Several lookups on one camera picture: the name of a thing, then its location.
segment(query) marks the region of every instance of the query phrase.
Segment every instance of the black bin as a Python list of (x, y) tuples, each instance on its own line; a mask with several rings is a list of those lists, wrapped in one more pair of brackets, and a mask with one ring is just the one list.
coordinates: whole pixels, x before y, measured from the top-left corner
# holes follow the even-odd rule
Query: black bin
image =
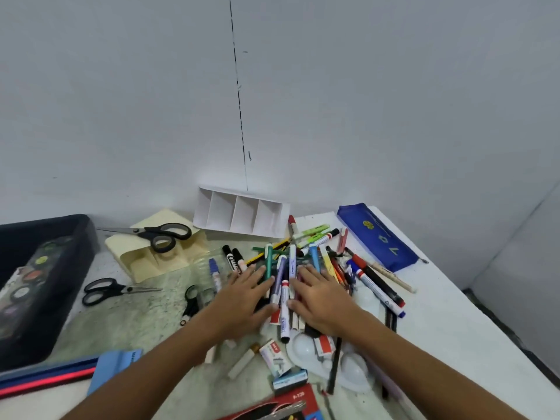
[(49, 267), (17, 329), (0, 338), (0, 371), (38, 363), (51, 353), (97, 251), (94, 225), (87, 215), (0, 225), (0, 288), (40, 245), (64, 236), (71, 239)]

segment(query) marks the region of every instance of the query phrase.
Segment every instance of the blue pencil case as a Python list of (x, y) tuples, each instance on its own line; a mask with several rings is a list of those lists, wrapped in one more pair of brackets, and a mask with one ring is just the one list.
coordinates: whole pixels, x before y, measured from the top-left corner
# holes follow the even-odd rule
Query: blue pencil case
[(340, 206), (337, 215), (389, 271), (414, 264), (418, 255), (396, 237), (365, 203)]

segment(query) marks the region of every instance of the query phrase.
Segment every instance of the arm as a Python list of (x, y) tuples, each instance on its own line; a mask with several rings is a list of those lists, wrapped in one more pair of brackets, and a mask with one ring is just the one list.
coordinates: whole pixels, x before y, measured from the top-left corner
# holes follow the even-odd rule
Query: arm
[(323, 333), (340, 336), (371, 357), (429, 420), (526, 420), (475, 382), (385, 327), (360, 309), (334, 278), (300, 268), (292, 284), (304, 303), (290, 308)]
[(278, 310), (267, 305), (253, 313), (274, 277), (257, 286), (264, 267), (233, 274), (210, 305), (178, 332), (88, 396), (63, 420), (148, 420), (189, 370), (212, 346), (252, 332)]

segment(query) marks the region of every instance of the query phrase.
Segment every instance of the white tray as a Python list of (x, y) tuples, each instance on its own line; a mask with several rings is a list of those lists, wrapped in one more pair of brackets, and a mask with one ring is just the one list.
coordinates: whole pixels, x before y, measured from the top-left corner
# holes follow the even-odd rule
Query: white tray
[(193, 225), (254, 236), (286, 236), (290, 204), (231, 190), (199, 187)]

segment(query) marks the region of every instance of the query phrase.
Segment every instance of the black scissors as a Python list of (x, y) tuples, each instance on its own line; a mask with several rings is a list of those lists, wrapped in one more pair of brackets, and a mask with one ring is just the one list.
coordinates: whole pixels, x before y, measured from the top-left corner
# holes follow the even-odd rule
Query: black scissors
[(117, 283), (114, 278), (100, 278), (83, 288), (86, 296), (82, 298), (82, 303), (84, 306), (93, 306), (113, 296), (121, 296), (126, 293), (158, 292), (159, 290), (162, 289), (159, 287), (125, 286)]
[(169, 252), (175, 247), (177, 241), (186, 240), (192, 236), (192, 230), (185, 224), (170, 222), (159, 227), (144, 228), (98, 228), (111, 233), (134, 234), (146, 240), (150, 240), (150, 246), (158, 254)]

